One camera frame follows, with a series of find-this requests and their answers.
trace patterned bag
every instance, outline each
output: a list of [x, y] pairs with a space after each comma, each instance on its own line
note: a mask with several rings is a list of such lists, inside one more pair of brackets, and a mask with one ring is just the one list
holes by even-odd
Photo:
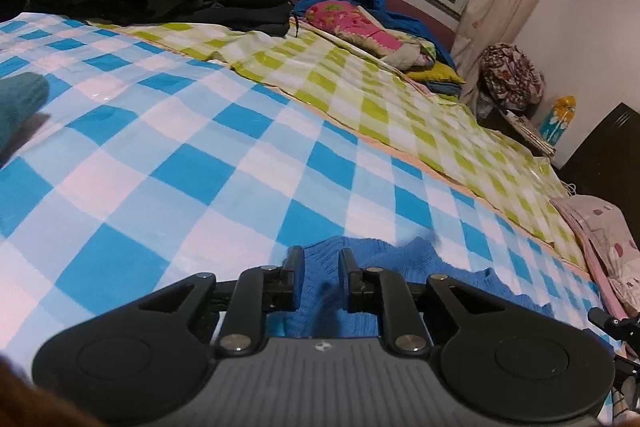
[[494, 44], [485, 49], [480, 75], [501, 108], [524, 111], [542, 100], [545, 77], [515, 44]]

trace white wall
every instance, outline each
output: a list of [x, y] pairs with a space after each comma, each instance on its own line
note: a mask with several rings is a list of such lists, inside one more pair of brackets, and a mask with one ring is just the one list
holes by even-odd
[[546, 76], [568, 37], [574, 9], [580, 0], [540, 0], [515, 43]]
[[620, 102], [640, 111], [639, 0], [541, 0], [516, 42], [546, 78], [538, 119], [552, 100], [576, 98], [556, 165]]

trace blue knitted sweater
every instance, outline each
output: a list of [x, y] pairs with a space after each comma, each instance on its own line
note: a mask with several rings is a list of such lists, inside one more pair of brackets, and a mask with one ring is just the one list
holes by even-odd
[[416, 237], [404, 247], [378, 239], [331, 237], [305, 248], [305, 281], [297, 312], [278, 312], [268, 319], [268, 333], [285, 337], [375, 337], [378, 322], [371, 314], [348, 314], [342, 309], [338, 284], [338, 253], [351, 248], [360, 267], [379, 266], [400, 272], [408, 282], [425, 282], [432, 273], [443, 273], [553, 318], [550, 304], [542, 307], [527, 295], [514, 295], [494, 270], [468, 272], [452, 267], [436, 254], [429, 241]]

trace pink cloth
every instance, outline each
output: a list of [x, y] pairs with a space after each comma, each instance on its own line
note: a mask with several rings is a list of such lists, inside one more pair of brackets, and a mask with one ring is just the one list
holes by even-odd
[[582, 251], [584, 252], [584, 260], [587, 263], [593, 282], [596, 283], [600, 290], [600, 297], [602, 298], [602, 302], [605, 305], [607, 312], [617, 319], [626, 319], [628, 315], [613, 291], [607, 274], [602, 269], [602, 265], [596, 255], [588, 233], [580, 226], [578, 220], [573, 216], [571, 207], [563, 203], [564, 200], [565, 198], [552, 198], [550, 201], [560, 215], [564, 217], [564, 220], [567, 222], [569, 227], [571, 227], [571, 230], [575, 233], [578, 241], [580, 241]]
[[315, 28], [354, 44], [401, 71], [432, 67], [434, 59], [422, 53], [420, 43], [405, 42], [367, 19], [356, 6], [341, 0], [320, 1], [309, 8], [305, 19]]

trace dark wooden furniture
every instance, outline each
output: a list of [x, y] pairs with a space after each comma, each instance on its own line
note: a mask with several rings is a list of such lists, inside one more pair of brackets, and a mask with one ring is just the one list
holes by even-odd
[[640, 241], [640, 114], [621, 103], [602, 120], [558, 173], [578, 194], [615, 204]]

